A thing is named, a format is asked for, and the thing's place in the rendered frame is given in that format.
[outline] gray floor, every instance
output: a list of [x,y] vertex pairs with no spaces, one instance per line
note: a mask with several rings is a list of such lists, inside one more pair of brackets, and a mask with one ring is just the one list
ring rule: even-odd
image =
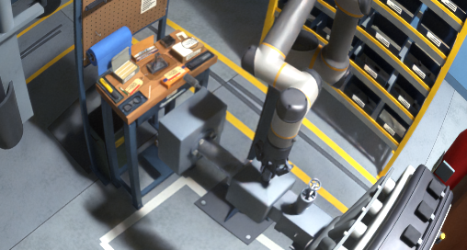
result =
[[[30,1],[16,2],[15,13]],[[258,44],[267,7],[268,0],[171,0],[168,15],[240,64],[245,49]],[[66,6],[18,39],[20,51],[24,52],[25,79],[73,45],[72,15],[72,5]],[[153,34],[153,28],[146,28],[134,37],[142,40]],[[199,198],[199,190],[189,186],[183,186],[152,210],[135,211],[125,190],[104,187],[94,175],[86,174],[47,130],[77,98],[74,68],[71,52],[28,84],[35,116],[25,124],[20,144],[0,151],[0,250],[287,249],[290,240],[273,226],[246,246],[193,204]],[[210,91],[254,131],[265,94],[225,63],[218,62],[211,70]],[[95,79],[96,68],[86,68],[86,86]],[[325,91],[307,119],[373,176],[391,158],[384,142]],[[395,174],[400,175],[408,165],[433,165],[466,128],[467,101],[445,82],[396,160]],[[233,124],[226,123],[222,145],[244,160],[251,140]],[[304,126],[290,160],[308,176],[319,177],[324,188],[346,207],[371,185]],[[150,179],[141,172],[145,185]],[[209,167],[208,162],[200,162],[188,176],[207,190],[222,180],[222,174]],[[172,175],[146,195],[143,203],[154,205],[181,180]],[[293,190],[299,192],[304,185],[297,178]],[[342,213],[322,197],[315,203],[331,217]],[[114,233],[119,225],[124,229]]]

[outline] wooden tabletop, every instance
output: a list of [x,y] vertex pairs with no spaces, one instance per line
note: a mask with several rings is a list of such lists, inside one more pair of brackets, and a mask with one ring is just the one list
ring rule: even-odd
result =
[[[177,30],[170,34],[170,36],[176,40],[175,43],[180,42],[180,39],[176,36],[176,34],[179,32],[181,31]],[[97,92],[102,96],[102,98],[106,100],[106,102],[113,108],[113,110],[117,114],[119,114],[121,119],[123,119],[123,121],[125,121],[129,125],[132,124],[135,120],[137,120],[141,115],[146,113],[146,111],[148,111],[149,109],[157,105],[157,103],[165,99],[168,95],[178,90],[179,87],[181,87],[182,85],[186,83],[185,80],[182,78],[178,82],[173,84],[169,89],[167,89],[164,85],[161,84],[161,78],[166,72],[170,71],[176,66],[181,66],[183,64],[177,61],[174,57],[172,57],[172,55],[169,52],[170,48],[168,49],[165,48],[160,43],[160,41],[157,41],[154,45],[159,50],[159,53],[163,56],[163,58],[168,63],[168,66],[165,69],[155,74],[151,74],[150,72],[148,72],[146,68],[146,64],[154,59],[154,56],[151,55],[136,63],[140,66],[140,72],[138,72],[135,76],[133,76],[132,79],[130,79],[124,84],[120,83],[112,74],[105,75],[106,79],[123,96],[123,99],[120,102],[118,103],[113,102],[113,100],[108,96],[106,92],[104,92],[104,90],[100,87],[100,85],[96,84]],[[196,77],[197,75],[203,73],[208,68],[210,68],[216,62],[217,62],[217,56],[214,55],[213,58],[209,59],[204,64],[202,64],[200,67],[198,67],[197,69],[193,71],[189,71],[188,73],[192,75],[193,77]],[[125,116],[123,112],[121,112],[121,110],[118,108],[118,106],[130,96],[126,96],[123,92],[121,92],[120,87],[125,89],[128,85],[130,85],[137,78],[142,79],[142,86],[138,89],[138,91],[140,91],[145,97],[147,97],[148,100],[144,102],[141,106],[136,108],[134,111],[132,111],[128,116]]]

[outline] pegboard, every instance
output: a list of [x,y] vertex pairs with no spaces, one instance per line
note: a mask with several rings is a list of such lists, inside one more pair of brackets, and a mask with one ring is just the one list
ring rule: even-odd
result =
[[135,33],[165,16],[167,0],[157,0],[156,6],[141,14],[142,0],[108,0],[89,11],[85,7],[96,0],[83,0],[83,58],[89,65],[86,51],[117,29],[126,26]]

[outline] red cylinder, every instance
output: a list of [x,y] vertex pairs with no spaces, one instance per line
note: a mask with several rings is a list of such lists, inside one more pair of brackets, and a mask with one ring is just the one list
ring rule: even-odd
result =
[[454,189],[467,175],[467,130],[456,138],[443,158],[454,170],[454,174],[446,183],[450,189]]

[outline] white floor line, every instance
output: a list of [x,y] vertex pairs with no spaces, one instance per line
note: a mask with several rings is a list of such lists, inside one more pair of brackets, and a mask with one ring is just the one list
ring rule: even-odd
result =
[[[160,194],[158,194],[156,197],[147,202],[141,209],[135,211],[132,215],[130,215],[130,217],[125,219],[123,222],[119,223],[104,236],[100,237],[100,246],[102,246],[104,250],[114,250],[113,247],[109,244],[112,240],[117,238],[117,236],[121,235],[133,224],[135,224],[141,218],[150,213],[152,210],[156,209],[159,205],[161,205],[164,201],[166,201],[175,193],[177,193],[184,186],[188,186],[189,188],[191,188],[200,197],[203,197],[207,193],[206,189],[204,189],[192,178],[180,177],[177,181],[175,181],[173,184],[171,184],[169,187],[163,190]],[[257,240],[270,250],[284,250],[272,240],[267,238],[264,234],[260,234],[257,237]]]

